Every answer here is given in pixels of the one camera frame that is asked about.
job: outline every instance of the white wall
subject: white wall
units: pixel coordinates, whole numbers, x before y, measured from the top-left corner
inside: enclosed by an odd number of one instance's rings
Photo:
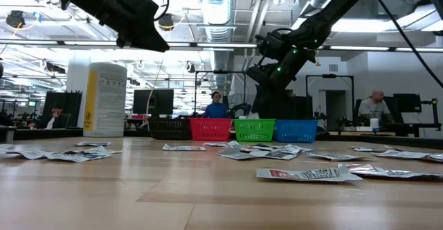
[[[443,55],[438,53],[422,54],[422,57],[443,80]],[[367,98],[371,90],[384,91],[386,96],[393,94],[420,94],[422,100],[437,98],[439,121],[443,121],[443,89],[432,79],[413,53],[362,53],[347,63],[347,70],[356,79],[356,99]],[[403,114],[405,123],[432,123],[433,113],[430,105],[422,105],[418,115]],[[443,138],[443,132],[425,129],[421,137]]]
[[[259,60],[258,57],[256,57],[255,61],[253,63],[256,63]],[[243,65],[244,58],[243,56],[236,55],[234,58],[235,63],[235,69],[240,70],[241,66]],[[275,63],[275,60],[270,60],[268,58],[265,58],[263,63]],[[316,66],[314,63],[306,62],[306,64],[303,66],[303,68],[299,71],[299,73],[296,75],[297,80],[295,82],[291,82],[287,89],[292,89],[294,92],[294,95],[296,96],[306,96],[305,91],[305,76],[306,75],[321,75],[321,74],[328,74],[329,73],[329,65],[330,64],[337,64],[338,65],[338,72],[334,72],[336,75],[347,75],[347,65],[346,62],[342,62],[339,57],[319,57],[320,66]],[[349,84],[347,85],[346,82],[341,80],[340,78],[336,79],[322,79],[322,78],[310,78],[308,82],[308,92],[309,95],[313,97],[312,103],[313,103],[313,109],[316,111],[316,109],[320,108],[320,111],[323,113],[326,112],[326,106],[325,106],[325,96],[322,96],[322,91],[325,90],[343,90],[347,91],[347,95],[349,95],[349,99],[347,99],[347,116],[352,116],[352,106],[351,106],[351,95],[350,95],[350,80],[345,79],[345,81]],[[246,101],[250,104],[253,103],[255,95],[257,93],[255,88],[255,81],[251,78],[246,79]],[[231,86],[231,93],[237,94],[241,93],[243,94],[243,83],[238,82],[238,80],[233,81],[233,85]]]

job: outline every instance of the bottle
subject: bottle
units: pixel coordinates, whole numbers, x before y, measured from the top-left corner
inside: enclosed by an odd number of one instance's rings
[[[378,118],[371,118],[370,119],[370,125],[373,132],[379,131],[379,119]]]

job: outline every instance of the basket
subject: basket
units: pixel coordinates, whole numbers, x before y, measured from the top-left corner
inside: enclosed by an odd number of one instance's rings
[[[227,141],[232,120],[225,118],[191,118],[192,140]]]
[[[150,119],[151,137],[157,140],[188,140],[191,130],[188,119]]]
[[[317,135],[316,120],[277,120],[275,139],[285,143],[312,143]]]
[[[272,141],[275,119],[236,119],[237,141]]]

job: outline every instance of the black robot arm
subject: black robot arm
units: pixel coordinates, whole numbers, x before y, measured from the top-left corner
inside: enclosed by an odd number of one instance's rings
[[[165,52],[168,43],[154,27],[159,6],[152,0],[60,0],[65,10],[74,3],[118,33],[117,45]]]
[[[283,28],[267,34],[259,45],[263,57],[277,60],[276,64],[261,66],[260,63],[249,68],[246,74],[254,79],[257,86],[252,112],[260,118],[297,119],[299,115],[295,104],[286,92],[287,85],[295,80],[296,74],[306,61],[315,62],[313,49],[321,46],[332,26],[359,0],[331,0],[320,12],[306,19],[300,27],[290,33],[281,34]],[[442,14],[442,0],[433,0]]]
[[[246,72],[260,85],[283,90],[294,79],[306,61],[315,62],[314,52],[305,49],[316,49],[321,46],[331,27],[359,0],[331,0],[317,14],[309,17],[296,30],[287,34],[279,31],[268,33],[260,44],[260,53],[278,61],[270,73],[264,73],[259,66]]]

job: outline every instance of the yellow stripe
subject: yellow stripe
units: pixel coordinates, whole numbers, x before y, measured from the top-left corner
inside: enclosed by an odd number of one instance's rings
[[[90,71],[86,94],[86,106],[84,109],[83,130],[92,130],[94,126],[94,114],[96,111],[97,71]]]

